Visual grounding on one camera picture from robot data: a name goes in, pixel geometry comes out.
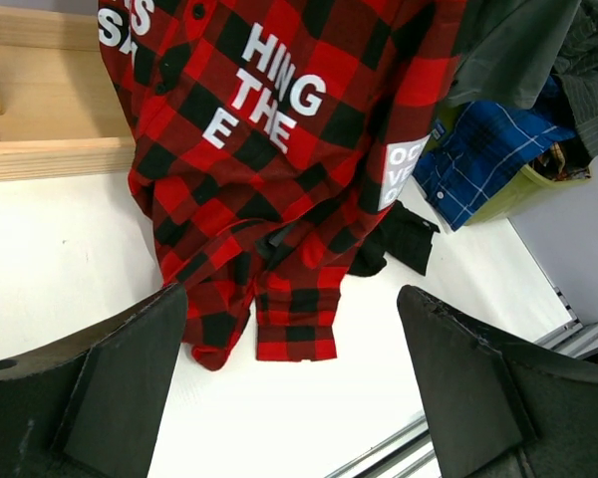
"gray striped fabric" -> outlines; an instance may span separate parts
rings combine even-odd
[[[598,0],[582,0],[554,64],[591,158],[598,155]]]
[[[446,106],[475,101],[529,110],[547,81],[581,0],[468,0]]]

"white label patch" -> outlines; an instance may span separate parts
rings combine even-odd
[[[416,141],[388,144],[381,196],[379,196],[380,211],[397,200],[403,191],[403,186],[406,185],[406,181],[414,171],[428,139],[430,139],[430,135]]]

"blue checkered fabric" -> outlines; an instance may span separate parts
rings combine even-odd
[[[562,92],[549,78],[531,110],[467,104],[453,131],[419,160],[414,177],[452,230],[463,225],[522,166],[576,135]]]

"shirt cuff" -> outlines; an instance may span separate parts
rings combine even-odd
[[[259,326],[257,359],[263,361],[327,360],[337,357],[332,327]]]

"black button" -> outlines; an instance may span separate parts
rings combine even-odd
[[[168,88],[166,87],[166,85],[164,83],[158,83],[157,86],[155,87],[155,93],[160,96],[165,95],[167,91],[168,91]]]
[[[195,20],[201,20],[205,14],[206,8],[203,6],[202,3],[196,3],[195,6],[192,7],[192,16]]]

